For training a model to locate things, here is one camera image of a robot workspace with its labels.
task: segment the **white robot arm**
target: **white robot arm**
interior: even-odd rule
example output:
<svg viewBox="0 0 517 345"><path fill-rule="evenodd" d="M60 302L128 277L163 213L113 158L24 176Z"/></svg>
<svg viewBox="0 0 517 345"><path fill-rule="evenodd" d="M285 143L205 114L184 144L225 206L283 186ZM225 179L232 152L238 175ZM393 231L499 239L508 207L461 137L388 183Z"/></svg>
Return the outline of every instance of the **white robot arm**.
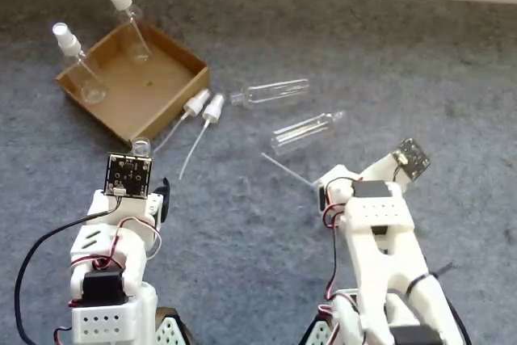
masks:
<svg viewBox="0 0 517 345"><path fill-rule="evenodd" d="M470 344L427 268L402 197L429 165L406 139L360 174L337 165L315 183L324 222L347 241L358 288L327 293L330 305L320 311L329 326L313 324L302 343L317 326L335 345Z"/></svg>
<svg viewBox="0 0 517 345"><path fill-rule="evenodd" d="M193 345L175 309L158 308L153 286L143 281L145 265L161 246L160 228L169 205L169 183L149 194L151 158L110 154L103 190L94 193L88 216L45 234L27 253L15 285L20 337L32 341L22 323L19 296L36 249L48 238L83 224L70 250L72 326L75 344Z"/></svg>

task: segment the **cardboard box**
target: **cardboard box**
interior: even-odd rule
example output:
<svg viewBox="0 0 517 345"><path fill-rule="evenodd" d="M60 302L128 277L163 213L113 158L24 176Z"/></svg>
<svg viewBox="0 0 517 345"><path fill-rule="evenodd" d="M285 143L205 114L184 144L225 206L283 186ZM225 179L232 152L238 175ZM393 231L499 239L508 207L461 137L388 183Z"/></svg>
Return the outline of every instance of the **cardboard box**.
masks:
<svg viewBox="0 0 517 345"><path fill-rule="evenodd" d="M65 93L126 142L153 139L183 111L185 102L208 86L207 65L148 24L145 31L152 57L134 64L120 44L123 26L110 32L88 52L99 63L108 94L98 104L82 101L66 69L56 77Z"/></svg>

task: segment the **cable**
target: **cable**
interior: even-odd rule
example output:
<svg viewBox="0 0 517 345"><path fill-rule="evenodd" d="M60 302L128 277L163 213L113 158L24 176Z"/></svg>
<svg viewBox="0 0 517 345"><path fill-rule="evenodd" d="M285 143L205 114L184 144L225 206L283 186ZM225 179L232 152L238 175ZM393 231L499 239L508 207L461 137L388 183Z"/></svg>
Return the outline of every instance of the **cable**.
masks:
<svg viewBox="0 0 517 345"><path fill-rule="evenodd" d="M446 264L445 266L441 267L440 269L438 269L437 271L430 271L430 272L427 272L423 275L416 277L415 279L413 279L410 282L410 284L406 290L406 298L409 299L411 291L413 291L414 286L416 286L417 283L420 282L421 280L426 279L428 276L434 276L436 279L438 279L441 275L443 275L447 271L451 270L452 268L454 268L454 264L453 264L453 262L450 262L450 263ZM456 311L456 308L452 305L452 303L449 301L447 296L445 296L445 300L447 301L449 309L451 310L451 313L452 313L452 317L454 318L454 321L456 322L458 329L460 329L460 332L463 337L465 345L472 345L472 340L470 339L470 335L467 331L467 328L465 327L463 321L461 320L460 315Z"/></svg>
<svg viewBox="0 0 517 345"><path fill-rule="evenodd" d="M334 343L334 341L338 337L338 332L339 332L339 324L336 324L336 326L334 326L334 329L332 330L332 333L330 333L330 337L329 337L329 340L326 342L326 345L332 345Z"/></svg>
<svg viewBox="0 0 517 345"><path fill-rule="evenodd" d="M395 171L393 172L393 179L392 181L396 182L396 179L397 179L397 174L398 172L401 170L401 165L400 163L397 165L397 168L395 169Z"/></svg>
<svg viewBox="0 0 517 345"><path fill-rule="evenodd" d="M326 183L325 185L325 198L326 198L326 202L327 204L330 204L330 197L329 197L329 185L332 183L332 182L335 182L335 181L338 181L340 179L349 179L350 181L352 182L357 182L358 179L353 179L352 177L337 177L337 178L334 178L334 179L331 179L329 182Z"/></svg>
<svg viewBox="0 0 517 345"><path fill-rule="evenodd" d="M62 345L61 341L59 340L59 332L60 331L71 331L71 330L72 330L72 326L69 326L69 327L59 326L59 327L57 327L54 330L54 343L56 343L56 345Z"/></svg>
<svg viewBox="0 0 517 345"><path fill-rule="evenodd" d="M154 256L157 255L157 253L160 251L160 248L162 247L162 236L161 236L160 232L158 231L158 229L156 229L154 226L152 226L149 222L143 221L136 217L124 218L123 220L121 220L119 222L118 229L122 228L122 225L124 225L127 221L136 221L136 222L142 224L144 227L151 229L153 231L154 236L156 237L156 240L158 241L158 245L157 245L156 249L154 250L154 252L147 259L151 260L152 258L154 258ZM111 255L113 255L115 253L115 247L113 246L111 250L112 250Z"/></svg>
<svg viewBox="0 0 517 345"><path fill-rule="evenodd" d="M98 260L106 260L107 264L109 264L110 262L113 262L114 264L116 264L116 266L118 268L120 268L120 269L123 268L123 266L122 266L122 264L120 262L116 261L113 257L106 256L106 255L87 255L87 256L82 256L81 258L75 259L72 263L70 263L70 266L71 267L75 267L76 265L78 265L79 263L82 263L82 262L89 262L89 261L96 262ZM97 268L101 268L101 269L107 267L107 265L105 265L105 264L94 263L94 265Z"/></svg>
<svg viewBox="0 0 517 345"><path fill-rule="evenodd" d="M447 301L447 304L449 305L449 309L451 310L452 316L454 317L454 321L456 321L456 324L458 325L458 328L460 329L461 335L463 336L463 340L465 341L465 345L472 345L472 341L470 339L469 333L468 333L467 328L465 327L463 321L461 321L460 315L458 314L455 307L452 305L452 303L448 300L447 297L445 297L445 300Z"/></svg>
<svg viewBox="0 0 517 345"><path fill-rule="evenodd" d="M16 319L16 328L18 329L19 336L21 339L27 344L27 345L37 345L34 341L32 341L27 333L25 332L25 329L23 328L23 320L22 320L22 313L20 309L20 302L19 302L19 296L22 288L22 280L23 276L25 275L25 271L27 270L27 266L29 262L32 259L32 256L34 256L36 250L40 247L40 245L47 239L51 238L54 234L58 234L61 231L71 228L75 225L82 224L84 222L93 220L97 217L107 216L108 214L113 213L115 210L117 210L120 206L120 203L122 202L122 199L120 197L117 197L116 199L116 206L113 209L106 210L104 212L94 213L90 214L89 216L79 218L76 221L72 221L69 224L60 226L59 228L55 228L54 230L51 230L47 234L44 234L40 238L36 240L34 245L31 247L31 249L27 252L27 255L25 256L25 259L22 262L22 266L20 267L18 271L18 277L16 278L16 284L15 284L15 319Z"/></svg>
<svg viewBox="0 0 517 345"><path fill-rule="evenodd" d="M337 203L337 204L332 204L332 205L329 205L325 208L325 210L323 211L323 214L322 214L322 221L323 221L323 225L326 226L328 229L333 229L334 228L334 225L332 223L328 223L326 222L326 215L334 208L338 207L338 206L345 206L346 204L343 203L343 202L340 202L340 203ZM334 219L334 217L339 214L343 214L344 212L338 212L338 213L335 213L333 216L332 216L332 219Z"/></svg>

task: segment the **black wire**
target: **black wire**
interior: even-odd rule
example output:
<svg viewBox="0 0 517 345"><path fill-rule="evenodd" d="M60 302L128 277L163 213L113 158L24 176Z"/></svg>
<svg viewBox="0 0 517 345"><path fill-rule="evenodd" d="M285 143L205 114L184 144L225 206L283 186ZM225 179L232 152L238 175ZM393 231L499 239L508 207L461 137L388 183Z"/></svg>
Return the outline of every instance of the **black wire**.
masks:
<svg viewBox="0 0 517 345"><path fill-rule="evenodd" d="M472 345L469 333L467 331L467 328L465 327L465 324L463 323L463 321L461 321L460 315L458 314L452 303L448 300L448 298L445 297L445 299L447 300L449 309L451 310L452 316L454 317L454 321L456 321L456 324L460 329L461 335L463 336L463 340L465 341L465 345Z"/></svg>
<svg viewBox="0 0 517 345"><path fill-rule="evenodd" d="M395 171L393 172L393 179L392 179L392 181L394 181L394 182L395 182L395 180L397 179L397 174L398 174L398 172L399 172L400 170L401 170L401 165L400 165L400 164L398 164L398 165L397 165L397 168L396 168L396 169L395 169Z"/></svg>
<svg viewBox="0 0 517 345"><path fill-rule="evenodd" d="M94 213L90 214L89 216L80 218L76 221L72 221L69 224L60 226L59 228L55 228L54 230L51 230L47 234L44 234L31 247L31 249L27 252L27 255L25 256L25 259L23 260L22 266L19 268L18 271L18 277L16 278L16 284L15 284L15 318L16 318L16 328L18 329L19 336L22 338L22 340L28 344L28 345L37 345L34 341L32 341L27 333L25 332L25 329L23 328L23 322L22 322L22 313L20 309L20 303L19 303L19 296L22 288L22 280L23 276L25 275L25 270L27 270L27 266L29 262L32 259L32 256L35 254L36 250L39 248L39 246L48 238L52 237L54 234L58 234L61 231L71 228L72 226L82 224L83 222L87 222L90 220L93 220L97 217L107 216L110 213L113 213L115 210L117 210L120 206L120 202L122 202L122 198L117 197L116 199L116 206L113 209L106 210L104 212Z"/></svg>
<svg viewBox="0 0 517 345"><path fill-rule="evenodd" d="M54 343L56 345L61 345L61 341L59 339L59 332L60 331L71 331L71 330L72 330L72 326L69 326L69 327L59 326L58 328L56 328L54 330Z"/></svg>

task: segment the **red wire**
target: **red wire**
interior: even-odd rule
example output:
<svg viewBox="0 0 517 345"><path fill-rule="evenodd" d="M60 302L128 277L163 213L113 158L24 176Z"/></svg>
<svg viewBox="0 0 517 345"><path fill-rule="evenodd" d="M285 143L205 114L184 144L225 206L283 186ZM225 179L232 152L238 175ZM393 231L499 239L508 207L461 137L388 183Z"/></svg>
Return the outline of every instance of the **red wire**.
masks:
<svg viewBox="0 0 517 345"><path fill-rule="evenodd" d="M90 260L94 260L95 261L95 260L99 260L99 259L107 260L108 263L113 262L113 263L115 263L117 265L117 267L122 268L122 264L120 264L114 258L112 258L110 256L106 256L106 255L87 255L87 256L82 256L81 258L75 259L70 264L70 266L74 266L75 264L80 263L80 262L85 262L85 261L90 261Z"/></svg>
<svg viewBox="0 0 517 345"><path fill-rule="evenodd" d="M322 221L323 221L323 225L326 226L327 228L329 229L333 229L333 228L337 228L338 226L336 225L333 225L333 224L329 224L328 222L326 222L326 215L332 210L334 209L335 207L337 206L345 206L346 204L343 203L343 202L340 202L340 203L337 203L337 204L332 204L332 205L329 205L326 207L326 209L323 211L323 214L322 214Z"/></svg>

